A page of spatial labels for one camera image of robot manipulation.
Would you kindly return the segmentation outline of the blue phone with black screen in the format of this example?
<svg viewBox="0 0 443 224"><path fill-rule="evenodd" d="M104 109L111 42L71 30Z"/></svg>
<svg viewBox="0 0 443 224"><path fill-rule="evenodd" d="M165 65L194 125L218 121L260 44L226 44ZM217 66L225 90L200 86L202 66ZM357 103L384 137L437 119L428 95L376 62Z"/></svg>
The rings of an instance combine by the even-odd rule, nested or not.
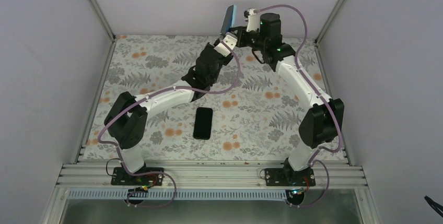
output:
<svg viewBox="0 0 443 224"><path fill-rule="evenodd" d="M229 29L231 28L231 26L233 25L233 21L235 18L235 11L236 11L235 5L230 5L226 9L223 23L222 23L220 33L219 33L221 36L224 37L226 35L226 33L229 31Z"/></svg>

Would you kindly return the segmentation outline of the light blue phone case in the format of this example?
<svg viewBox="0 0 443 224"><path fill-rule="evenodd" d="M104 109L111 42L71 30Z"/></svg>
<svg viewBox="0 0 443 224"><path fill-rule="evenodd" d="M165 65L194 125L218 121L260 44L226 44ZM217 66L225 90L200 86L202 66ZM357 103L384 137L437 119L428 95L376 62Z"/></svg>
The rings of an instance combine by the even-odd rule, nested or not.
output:
<svg viewBox="0 0 443 224"><path fill-rule="evenodd" d="M236 11L237 6L236 5L230 5L225 14L225 21L224 21L224 32L228 32L230 28L232 28L235 25L235 19L236 19Z"/></svg>

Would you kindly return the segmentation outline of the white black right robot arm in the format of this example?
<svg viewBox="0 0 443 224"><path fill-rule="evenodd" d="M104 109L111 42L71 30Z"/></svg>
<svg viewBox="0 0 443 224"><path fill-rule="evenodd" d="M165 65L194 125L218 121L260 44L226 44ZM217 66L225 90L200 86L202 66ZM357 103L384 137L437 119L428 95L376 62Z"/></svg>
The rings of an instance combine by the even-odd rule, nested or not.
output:
<svg viewBox="0 0 443 224"><path fill-rule="evenodd" d="M248 46L253 53L260 52L262 56L257 60L268 64L290 84L300 103L307 108L298 130L302 144L285 159L281 169L267 170L267 184L307 183L313 175L314 159L321 150L342 150L344 103L341 99L332 99L308 76L298 59L299 51L283 42L278 14L259 14L252 8L244 12L244 17L246 26L231 28L238 37L237 47Z"/></svg>

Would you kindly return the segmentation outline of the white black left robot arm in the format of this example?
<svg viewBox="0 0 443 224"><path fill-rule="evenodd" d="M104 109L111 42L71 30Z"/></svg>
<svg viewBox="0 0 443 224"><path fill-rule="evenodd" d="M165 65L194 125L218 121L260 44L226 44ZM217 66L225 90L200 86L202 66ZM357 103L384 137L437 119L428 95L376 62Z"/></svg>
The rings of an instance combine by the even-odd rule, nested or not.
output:
<svg viewBox="0 0 443 224"><path fill-rule="evenodd" d="M138 185L145 179L145 162L138 143L144 135L147 120L176 105L195 101L206 94L217 94L211 86L217 81L222 66L231 59L239 60L234 53L236 44L237 41L229 37L220 38L215 45L207 44L188 73L169 87L145 95L133 96L124 92L118 96L104 121L98 141L104 143L101 138L105 132L113 137L108 143L116 147L125 170L124 177L131 184Z"/></svg>

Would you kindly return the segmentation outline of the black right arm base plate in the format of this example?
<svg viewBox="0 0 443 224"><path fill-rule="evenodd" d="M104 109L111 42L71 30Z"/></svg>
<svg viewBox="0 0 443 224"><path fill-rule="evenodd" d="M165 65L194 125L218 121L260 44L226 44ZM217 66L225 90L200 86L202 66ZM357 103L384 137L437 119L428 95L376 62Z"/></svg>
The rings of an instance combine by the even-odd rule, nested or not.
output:
<svg viewBox="0 0 443 224"><path fill-rule="evenodd" d="M286 171L284 168L264 169L266 186L316 186L311 168L301 171Z"/></svg>

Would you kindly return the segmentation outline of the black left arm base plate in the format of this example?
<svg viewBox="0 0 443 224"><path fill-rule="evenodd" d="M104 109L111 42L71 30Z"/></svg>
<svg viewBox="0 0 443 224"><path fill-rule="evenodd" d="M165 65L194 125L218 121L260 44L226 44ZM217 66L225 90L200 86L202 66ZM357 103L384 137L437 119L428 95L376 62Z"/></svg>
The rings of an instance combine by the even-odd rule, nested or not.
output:
<svg viewBox="0 0 443 224"><path fill-rule="evenodd" d="M162 186L163 174L151 175L129 175L123 167L116 167L113 170L111 185L124 186Z"/></svg>

